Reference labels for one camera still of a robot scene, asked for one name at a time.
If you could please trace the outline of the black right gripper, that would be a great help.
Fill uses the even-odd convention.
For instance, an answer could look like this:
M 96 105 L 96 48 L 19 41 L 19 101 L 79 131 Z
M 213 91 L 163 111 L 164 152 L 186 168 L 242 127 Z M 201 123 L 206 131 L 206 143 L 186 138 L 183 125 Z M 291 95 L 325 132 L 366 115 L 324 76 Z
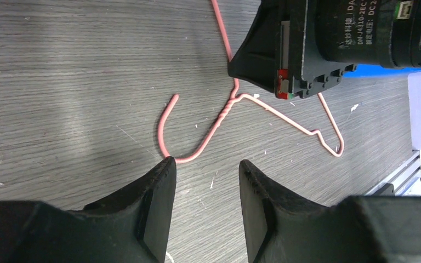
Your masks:
M 394 14 L 395 1 L 261 1 L 228 75 L 289 99 L 321 93 L 359 64 L 394 68 Z

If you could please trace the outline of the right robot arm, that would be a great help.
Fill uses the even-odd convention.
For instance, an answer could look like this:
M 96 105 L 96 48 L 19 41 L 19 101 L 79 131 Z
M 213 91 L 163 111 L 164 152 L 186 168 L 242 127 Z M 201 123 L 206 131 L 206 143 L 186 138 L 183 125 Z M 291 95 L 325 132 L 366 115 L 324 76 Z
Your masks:
M 359 64 L 421 68 L 421 1 L 262 1 L 227 70 L 305 99 Z

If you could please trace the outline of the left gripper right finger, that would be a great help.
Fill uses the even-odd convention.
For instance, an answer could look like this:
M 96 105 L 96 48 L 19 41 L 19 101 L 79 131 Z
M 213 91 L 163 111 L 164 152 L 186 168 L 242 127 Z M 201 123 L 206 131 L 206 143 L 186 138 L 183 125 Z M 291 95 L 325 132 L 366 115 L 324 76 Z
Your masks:
M 327 207 L 279 184 L 249 160 L 239 164 L 249 262 L 341 262 Z

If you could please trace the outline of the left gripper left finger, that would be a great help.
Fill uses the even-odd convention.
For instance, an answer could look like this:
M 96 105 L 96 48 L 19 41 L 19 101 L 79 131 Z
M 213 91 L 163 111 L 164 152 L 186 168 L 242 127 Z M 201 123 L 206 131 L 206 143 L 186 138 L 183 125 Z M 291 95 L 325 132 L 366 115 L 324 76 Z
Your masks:
M 94 262 L 164 262 L 177 184 L 167 157 L 145 175 L 87 204 L 82 213 L 94 230 Z

